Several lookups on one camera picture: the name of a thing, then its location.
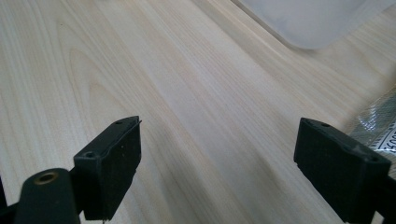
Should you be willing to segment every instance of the black plastic part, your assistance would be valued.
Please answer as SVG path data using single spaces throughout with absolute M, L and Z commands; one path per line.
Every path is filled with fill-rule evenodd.
M 396 223 L 396 181 L 388 176 L 375 191 L 375 207 L 384 217 L 383 224 Z
M 3 182 L 1 181 L 1 176 L 0 176 L 0 210 L 3 208 L 7 208 L 7 200 L 6 200 L 6 194 L 4 193 L 4 189 L 3 189 Z
M 139 123 L 139 117 L 112 123 L 74 157 L 78 211 L 87 220 L 113 218 L 131 186 L 141 159 Z
M 12 224 L 14 223 L 15 213 L 17 212 L 18 204 L 14 203 L 7 208 L 0 210 L 0 223 L 1 224 Z
M 69 172 L 50 169 L 29 177 L 21 191 L 15 224 L 78 224 Z
M 343 221 L 371 223 L 390 161 L 312 119 L 300 121 L 294 161 Z

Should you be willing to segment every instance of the white plastic bin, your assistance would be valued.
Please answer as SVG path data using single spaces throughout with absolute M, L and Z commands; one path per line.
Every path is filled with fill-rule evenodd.
M 233 0 L 293 46 L 331 44 L 396 0 Z

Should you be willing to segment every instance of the light wooden surface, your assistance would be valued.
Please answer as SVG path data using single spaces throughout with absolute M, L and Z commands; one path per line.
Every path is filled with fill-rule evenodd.
M 142 162 L 110 223 L 342 223 L 292 160 L 299 119 L 342 129 L 394 85 L 395 19 L 306 51 L 230 0 L 0 1 L 8 202 L 139 115 Z

